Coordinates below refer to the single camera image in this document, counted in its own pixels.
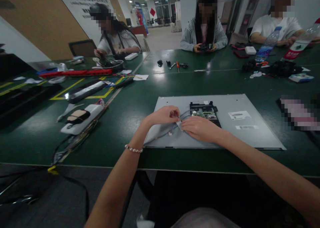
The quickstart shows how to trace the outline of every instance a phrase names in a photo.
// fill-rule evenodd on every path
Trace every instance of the pearl bracelet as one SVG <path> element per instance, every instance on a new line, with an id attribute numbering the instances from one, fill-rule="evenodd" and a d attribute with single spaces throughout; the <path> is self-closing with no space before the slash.
<path id="1" fill-rule="evenodd" d="M 126 150 L 130 150 L 130 151 L 136 152 L 136 153 L 142 153 L 142 151 L 143 151 L 143 148 L 141 148 L 141 150 L 137 150 L 137 149 L 129 148 L 128 145 L 125 145 L 124 147 L 126 148 Z"/>

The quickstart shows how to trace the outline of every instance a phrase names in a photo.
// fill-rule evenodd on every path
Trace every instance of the silver metal panel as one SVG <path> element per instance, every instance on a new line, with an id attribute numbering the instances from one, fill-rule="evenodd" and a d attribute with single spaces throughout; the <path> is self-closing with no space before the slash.
<path id="1" fill-rule="evenodd" d="M 213 105 L 218 108 L 217 117 L 221 127 L 245 143 L 257 149 L 286 150 L 245 94 L 159 97 L 154 110 L 156 111 L 166 105 L 174 105 L 179 108 L 182 114 L 190 109 L 190 102 L 204 104 L 204 101 L 213 101 Z M 251 118 L 232 120 L 228 113 L 238 111 L 247 111 Z M 256 126 L 258 129 L 238 130 L 236 126 Z M 172 128 L 173 124 L 153 126 L 148 132 L 145 143 L 153 140 L 155 137 L 168 133 Z M 175 128 L 171 136 L 166 135 L 163 138 L 156 139 L 146 147 L 191 149 L 222 148 L 217 144 L 198 141 L 179 128 Z"/>

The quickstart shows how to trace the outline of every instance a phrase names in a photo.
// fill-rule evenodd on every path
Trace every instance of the person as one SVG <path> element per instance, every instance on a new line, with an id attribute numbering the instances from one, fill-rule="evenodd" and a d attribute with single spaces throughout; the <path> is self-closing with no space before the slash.
<path id="1" fill-rule="evenodd" d="M 131 54 L 141 51 L 137 37 L 112 15 L 104 4 L 96 3 L 90 7 L 90 15 L 99 22 L 103 32 L 94 54 L 101 58 L 106 55 Z"/>
<path id="2" fill-rule="evenodd" d="M 86 228 L 119 226 L 122 208 L 135 176 L 140 152 L 149 129 L 156 124 L 175 123 L 179 121 L 179 116 L 178 107 L 170 105 L 148 115 L 140 123 L 131 141 L 126 145 L 127 149 L 124 150 L 103 185 L 85 225 Z M 310 227 L 320 227 L 320 189 L 308 180 L 205 118 L 189 117 L 183 120 L 182 129 L 197 140 L 219 144 L 236 155 L 283 200 L 299 211 Z M 193 221 L 192 226 L 188 226 L 190 221 Z M 239 228 L 219 212 L 203 209 L 185 214 L 178 223 L 180 225 L 177 224 L 173 227 Z"/>
<path id="3" fill-rule="evenodd" d="M 250 41 L 253 43 L 263 44 L 267 37 L 275 30 L 277 26 L 282 27 L 280 30 L 277 46 L 291 46 L 304 30 L 301 28 L 297 18 L 284 17 L 287 6 L 291 5 L 292 0 L 272 0 L 274 5 L 271 6 L 269 14 L 257 19 L 254 23 Z M 316 37 L 309 46 L 320 43 L 320 37 Z"/>
<path id="4" fill-rule="evenodd" d="M 214 52 L 224 48 L 228 38 L 224 33 L 220 20 L 217 18 L 217 0 L 198 0 L 196 16 L 191 19 L 185 29 L 180 48 L 200 53 L 200 45 L 213 44 Z"/>

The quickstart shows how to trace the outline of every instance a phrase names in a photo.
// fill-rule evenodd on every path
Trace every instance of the water bottle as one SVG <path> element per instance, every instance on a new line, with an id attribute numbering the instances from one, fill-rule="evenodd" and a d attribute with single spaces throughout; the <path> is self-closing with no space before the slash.
<path id="1" fill-rule="evenodd" d="M 319 34 L 320 32 L 320 18 L 302 33 L 294 44 L 290 47 L 289 51 L 283 56 L 281 61 L 293 61 L 298 55 L 308 46 L 308 44 Z"/>
<path id="2" fill-rule="evenodd" d="M 279 39 L 279 34 L 281 29 L 282 27 L 276 27 L 276 29 L 267 37 L 266 41 L 264 42 L 262 47 L 259 49 L 259 52 L 257 53 L 257 56 L 255 58 L 257 63 L 261 63 L 268 58 L 273 47 L 276 45 Z"/>

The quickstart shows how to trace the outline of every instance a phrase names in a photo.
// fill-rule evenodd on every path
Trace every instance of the long black hair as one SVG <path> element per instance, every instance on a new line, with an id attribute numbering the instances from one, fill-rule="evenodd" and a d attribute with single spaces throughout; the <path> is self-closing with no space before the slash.
<path id="1" fill-rule="evenodd" d="M 138 41 L 137 37 L 134 35 L 134 33 L 131 30 L 129 30 L 127 26 L 125 26 L 121 22 L 119 22 L 116 19 L 116 17 L 112 15 L 111 11 L 108 9 L 108 7 L 106 5 L 95 3 L 94 5 L 92 5 L 90 7 L 90 15 L 94 20 L 107 20 L 108 19 L 111 21 L 112 28 L 113 28 L 113 30 L 115 30 L 117 32 L 123 49 L 124 49 L 124 45 L 123 45 L 123 42 L 121 39 L 122 36 L 120 35 L 120 33 L 122 33 L 123 31 L 127 32 L 133 38 L 133 40 L 139 45 L 139 47 L 141 49 L 139 41 Z M 103 34 L 101 36 L 100 41 L 103 39 L 103 37 L 106 38 L 112 54 L 116 55 L 116 52 L 115 52 L 113 45 L 112 45 L 112 42 L 105 31 L 103 31 Z"/>
<path id="2" fill-rule="evenodd" d="M 201 23 L 202 18 L 199 11 L 199 3 L 203 3 L 204 5 L 212 5 L 213 3 L 217 3 L 218 0 L 198 0 L 197 2 L 197 8 L 196 8 L 196 20 L 195 20 L 195 32 L 196 32 L 196 38 L 197 43 L 202 43 L 202 31 L 201 31 Z M 206 38 L 206 45 L 211 44 L 214 42 L 214 29 L 216 24 L 216 12 L 217 10 L 214 10 L 215 13 L 212 13 L 212 16 L 209 19 L 208 22 L 208 28 L 207 28 L 207 38 Z"/>

